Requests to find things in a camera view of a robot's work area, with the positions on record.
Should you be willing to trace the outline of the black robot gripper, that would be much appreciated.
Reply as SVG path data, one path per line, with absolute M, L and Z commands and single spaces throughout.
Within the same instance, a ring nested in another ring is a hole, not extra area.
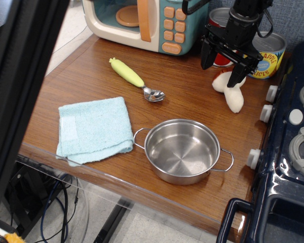
M 206 25 L 201 50 L 202 69 L 211 67 L 220 53 L 236 63 L 227 83 L 228 88 L 233 88 L 249 73 L 254 73 L 262 60 L 261 54 L 252 44 L 260 20 L 258 7 L 231 7 L 225 29 Z

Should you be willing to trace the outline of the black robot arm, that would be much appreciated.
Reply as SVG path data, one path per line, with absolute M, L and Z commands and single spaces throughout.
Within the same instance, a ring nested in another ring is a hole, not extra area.
M 259 61 L 263 59 L 260 52 L 254 47 L 253 39 L 261 35 L 259 25 L 263 15 L 272 22 L 267 11 L 273 5 L 272 1 L 235 1 L 229 10 L 229 19 L 226 27 L 216 27 L 208 24 L 201 51 L 201 67 L 205 70 L 211 67 L 218 54 L 235 63 L 227 87 L 233 88 L 250 73 L 256 71 Z

